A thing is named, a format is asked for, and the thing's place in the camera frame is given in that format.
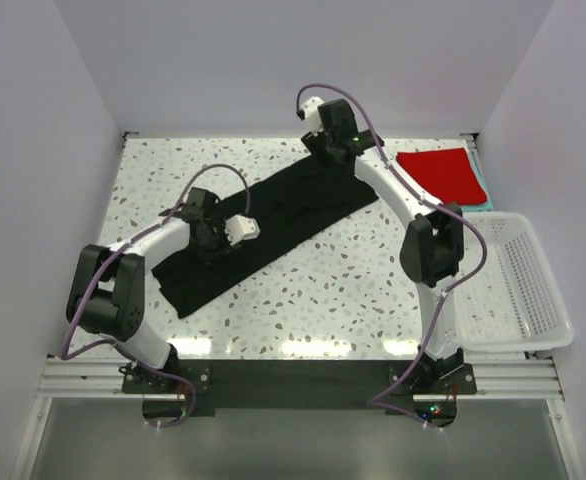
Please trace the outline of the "black t shirt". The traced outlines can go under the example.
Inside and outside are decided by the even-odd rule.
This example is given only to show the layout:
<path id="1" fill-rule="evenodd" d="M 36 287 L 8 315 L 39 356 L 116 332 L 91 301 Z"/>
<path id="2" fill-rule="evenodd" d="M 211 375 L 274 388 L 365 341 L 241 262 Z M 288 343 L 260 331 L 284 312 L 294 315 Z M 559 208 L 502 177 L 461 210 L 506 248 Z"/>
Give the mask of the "black t shirt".
<path id="1" fill-rule="evenodd" d="M 153 269 L 160 292 L 180 318 L 378 199 L 352 168 L 326 166 L 312 156 L 253 184 L 250 195 L 249 216 L 260 228 L 256 239 L 209 263 L 189 244 Z"/>

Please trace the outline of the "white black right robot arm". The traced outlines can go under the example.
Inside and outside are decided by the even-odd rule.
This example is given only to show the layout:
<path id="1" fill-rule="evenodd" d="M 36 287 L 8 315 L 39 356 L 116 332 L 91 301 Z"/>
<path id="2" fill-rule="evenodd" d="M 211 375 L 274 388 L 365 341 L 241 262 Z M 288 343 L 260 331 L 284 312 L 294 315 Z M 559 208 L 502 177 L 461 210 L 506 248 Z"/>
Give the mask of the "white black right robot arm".
<path id="1" fill-rule="evenodd" d="M 296 101 L 296 114 L 308 132 L 302 141 L 309 152 L 331 166 L 342 163 L 372 187 L 404 227 L 399 261 L 417 288 L 422 340 L 416 359 L 392 384 L 406 382 L 432 393 L 442 392 L 464 365 L 456 332 L 454 289 L 463 279 L 461 208 L 445 205 L 428 193 L 402 167 L 392 162 L 372 123 L 359 129 L 352 104 L 344 99 L 310 97 Z"/>

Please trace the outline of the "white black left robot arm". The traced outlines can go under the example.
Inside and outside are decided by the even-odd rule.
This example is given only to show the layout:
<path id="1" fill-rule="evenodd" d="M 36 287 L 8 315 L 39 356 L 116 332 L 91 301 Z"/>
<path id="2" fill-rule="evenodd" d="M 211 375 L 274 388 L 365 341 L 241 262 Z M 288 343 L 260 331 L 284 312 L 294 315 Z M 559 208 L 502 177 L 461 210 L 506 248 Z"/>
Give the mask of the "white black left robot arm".
<path id="1" fill-rule="evenodd" d="M 225 211 L 212 192 L 195 188 L 186 201 L 129 238 L 107 246 L 89 244 L 78 257 L 65 315 L 70 328 L 61 358 L 70 360 L 111 344 L 146 368 L 146 382 L 158 392 L 180 380 L 175 348 L 162 339 L 145 314 L 146 278 L 171 255 L 193 246 L 212 262 L 257 238 L 260 227 L 243 210 Z"/>

